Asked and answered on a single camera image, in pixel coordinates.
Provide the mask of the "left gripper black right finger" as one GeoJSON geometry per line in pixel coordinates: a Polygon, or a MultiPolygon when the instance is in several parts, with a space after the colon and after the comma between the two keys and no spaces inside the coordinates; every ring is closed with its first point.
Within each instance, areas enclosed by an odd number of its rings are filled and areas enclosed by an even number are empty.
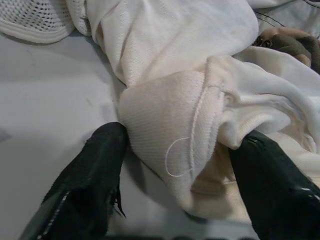
{"type": "Polygon", "coordinates": [[[261,240],[318,240],[320,189],[282,148],[252,131],[229,149],[240,196],[261,240]]]}

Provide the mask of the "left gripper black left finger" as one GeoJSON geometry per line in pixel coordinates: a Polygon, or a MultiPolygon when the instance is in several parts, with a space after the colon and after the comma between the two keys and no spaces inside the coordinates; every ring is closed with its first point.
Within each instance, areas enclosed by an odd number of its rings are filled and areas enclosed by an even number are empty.
{"type": "Polygon", "coordinates": [[[128,144],[119,122],[96,129],[54,181],[21,239],[104,238],[114,208],[122,210],[120,174],[128,144]]]}

